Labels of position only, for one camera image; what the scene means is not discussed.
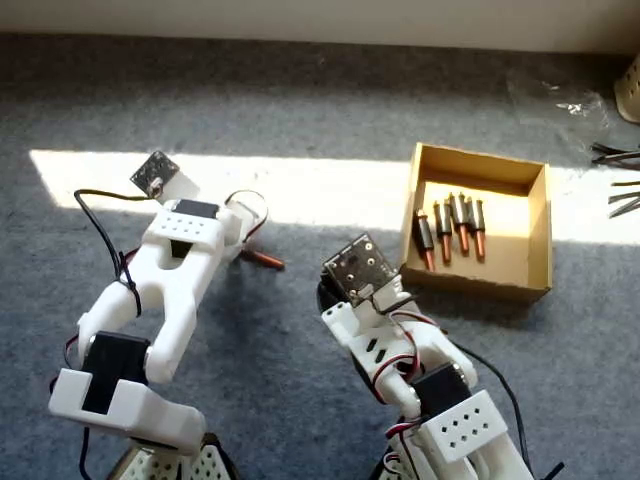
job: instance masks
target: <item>white plastic part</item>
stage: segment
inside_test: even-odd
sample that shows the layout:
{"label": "white plastic part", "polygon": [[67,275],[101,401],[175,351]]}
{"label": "white plastic part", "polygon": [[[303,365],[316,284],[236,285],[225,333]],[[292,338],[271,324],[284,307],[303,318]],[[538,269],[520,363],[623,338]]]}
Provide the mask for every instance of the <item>white plastic part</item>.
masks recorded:
{"label": "white plastic part", "polygon": [[507,431],[486,390],[427,421],[426,428],[448,462],[466,457]]}
{"label": "white plastic part", "polygon": [[[380,291],[373,295],[374,301],[377,296],[381,300],[376,301],[377,310],[383,311],[407,298],[399,275],[383,288],[379,296]],[[419,313],[414,302],[403,305],[402,309]],[[440,328],[408,317],[398,320],[412,333],[421,363],[427,370],[452,362],[460,367],[469,387],[477,384],[473,364]],[[402,330],[379,314],[371,301],[355,309],[348,303],[338,303],[323,312],[322,321],[340,345],[350,350],[370,380],[386,360],[414,353]],[[420,417],[420,401],[396,369],[385,369],[375,387],[385,402],[397,405],[406,418]],[[392,437],[389,444],[400,456],[405,477],[409,479],[416,478],[413,467],[410,468],[413,462],[420,480],[533,480],[486,391],[408,430],[404,440],[409,454],[399,435]],[[394,476],[383,472],[380,478]]]}
{"label": "white plastic part", "polygon": [[169,402],[146,385],[120,380],[107,414],[82,409],[92,374],[63,368],[49,400],[49,411],[108,433],[143,438],[194,454],[206,431],[202,413]]}
{"label": "white plastic part", "polygon": [[640,123],[640,55],[614,87],[616,103],[622,117],[634,123]]}
{"label": "white plastic part", "polygon": [[485,390],[424,423],[415,438],[440,480],[533,480]]}
{"label": "white plastic part", "polygon": [[[402,295],[406,292],[402,292],[400,276],[390,284],[393,284],[390,291],[396,292],[397,299],[393,301],[389,298],[389,305],[406,298]],[[402,331],[384,316],[376,313],[372,307],[367,307],[367,304],[371,305],[371,302],[363,302],[354,310],[348,303],[338,303],[322,313],[322,321],[340,345],[351,351],[369,379],[373,381],[374,375],[386,360],[400,354],[411,355],[413,347]],[[417,311],[415,304],[405,305],[404,308]],[[470,387],[477,383],[478,376],[471,361],[438,327],[411,318],[402,319],[402,324],[412,333],[421,362],[427,370],[443,362],[454,362],[460,366]],[[400,407],[407,418],[420,416],[420,401],[395,368],[385,369],[379,375],[375,386],[382,398],[387,403]]]}
{"label": "white plastic part", "polygon": [[[177,477],[178,465],[184,457],[167,452],[138,450],[117,480],[182,480]],[[200,454],[189,459],[188,472],[183,478],[190,480],[231,480],[220,451],[215,445],[205,445]]]}
{"label": "white plastic part", "polygon": [[[151,382],[169,382],[196,326],[196,309],[220,263],[225,245],[240,243],[241,223],[228,209],[218,219],[159,212],[129,263],[142,309],[164,306],[165,320],[149,351],[145,374]],[[192,243],[187,256],[171,257],[171,240]],[[98,331],[115,332],[136,316],[135,298],[120,282],[109,285],[79,320],[78,351],[84,357]]]}

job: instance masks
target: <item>gray carpet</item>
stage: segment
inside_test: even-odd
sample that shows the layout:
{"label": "gray carpet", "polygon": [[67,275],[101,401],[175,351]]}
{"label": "gray carpet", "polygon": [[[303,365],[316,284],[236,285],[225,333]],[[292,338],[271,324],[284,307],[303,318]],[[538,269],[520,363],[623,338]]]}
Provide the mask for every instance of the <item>gray carpet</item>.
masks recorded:
{"label": "gray carpet", "polygon": [[[79,210],[51,201],[30,150],[407,162],[424,141],[587,169],[589,155],[562,125],[514,111],[507,71],[600,92],[607,139],[640,139],[611,98],[621,58],[13,36],[0,37],[0,58],[2,478],[78,477],[81,430],[47,415],[47,385],[64,340],[111,278],[104,245]],[[149,221],[100,216],[123,249]],[[360,230],[267,224],[260,244],[287,259],[286,272],[245,263],[222,272],[175,381],[158,388],[205,413],[243,478],[362,479],[384,448],[394,413],[367,391],[315,304],[320,262]],[[371,233],[395,258],[398,232]],[[421,304],[502,368],[538,477],[564,460],[564,480],[637,478],[640,250],[577,236],[554,243],[555,287],[529,310],[435,292],[422,292]],[[479,370],[513,428],[504,392]],[[93,436],[95,478],[125,446]]]}

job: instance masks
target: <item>perforated bracket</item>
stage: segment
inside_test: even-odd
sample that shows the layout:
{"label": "perforated bracket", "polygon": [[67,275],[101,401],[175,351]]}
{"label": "perforated bracket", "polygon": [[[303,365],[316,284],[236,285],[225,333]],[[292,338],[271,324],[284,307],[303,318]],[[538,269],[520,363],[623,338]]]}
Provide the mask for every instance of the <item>perforated bracket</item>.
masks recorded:
{"label": "perforated bracket", "polygon": [[447,463],[456,462],[507,431],[486,390],[424,423],[425,431]]}
{"label": "perforated bracket", "polygon": [[213,247],[219,235],[218,225],[218,221],[212,218],[162,211],[149,225],[143,241],[168,238]]}

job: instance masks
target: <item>white robot bracket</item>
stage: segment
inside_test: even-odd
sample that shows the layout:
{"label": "white robot bracket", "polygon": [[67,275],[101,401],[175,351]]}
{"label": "white robot bracket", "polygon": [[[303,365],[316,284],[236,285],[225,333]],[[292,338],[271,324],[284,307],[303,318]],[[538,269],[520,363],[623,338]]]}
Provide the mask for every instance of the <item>white robot bracket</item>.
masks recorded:
{"label": "white robot bracket", "polygon": [[[405,419],[387,431],[385,459],[393,455],[416,480],[533,480],[489,394],[471,393],[471,361],[420,313],[368,234],[324,266],[325,291],[348,301],[324,310],[322,321],[378,399]],[[421,372],[393,368],[396,359],[417,360]]]}
{"label": "white robot bracket", "polygon": [[223,208],[192,200],[165,203],[127,266],[142,309],[164,307],[158,335],[150,342],[117,333],[138,313],[123,273],[80,318],[83,371],[62,369],[50,412],[128,436],[147,448],[189,455],[199,451],[204,416],[164,400],[147,381],[172,379],[216,268],[223,258],[237,255],[254,221],[240,203]]}

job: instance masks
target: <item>red wire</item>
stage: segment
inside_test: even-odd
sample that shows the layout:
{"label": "red wire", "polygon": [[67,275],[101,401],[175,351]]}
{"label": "red wire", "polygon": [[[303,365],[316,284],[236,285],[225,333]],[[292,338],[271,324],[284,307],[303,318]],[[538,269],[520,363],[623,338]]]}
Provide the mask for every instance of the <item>red wire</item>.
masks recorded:
{"label": "red wire", "polygon": [[409,430],[411,427],[416,426],[420,421],[417,420],[415,422],[403,422],[403,423],[398,423],[396,425],[393,425],[391,427],[389,427],[389,429],[387,429],[386,432],[384,432],[385,437],[387,437],[388,439],[393,437],[394,435],[397,435],[400,432],[404,432],[405,430]]}
{"label": "red wire", "polygon": [[440,327],[440,325],[438,325],[437,322],[435,322],[434,320],[431,320],[426,315],[410,312],[408,310],[396,310],[395,312],[391,312],[389,314],[390,317],[394,317],[395,315],[404,315],[405,317],[413,318],[414,320],[417,320],[418,322],[426,323],[428,325],[433,325],[434,327]]}
{"label": "red wire", "polygon": [[382,399],[382,396],[380,395],[380,393],[378,392],[378,389],[376,388],[376,382],[378,381],[378,378],[380,377],[380,375],[382,374],[382,372],[385,371],[385,369],[387,369],[388,367],[390,367],[391,365],[399,362],[400,360],[405,360],[405,359],[415,359],[415,355],[408,355],[406,353],[400,354],[400,355],[396,355],[394,357],[391,357],[389,360],[387,360],[386,362],[384,362],[380,368],[378,369],[378,371],[373,375],[373,378],[371,379],[371,386],[373,388],[373,394],[375,395],[376,399],[382,403],[383,405],[385,405],[387,402],[385,402]]}

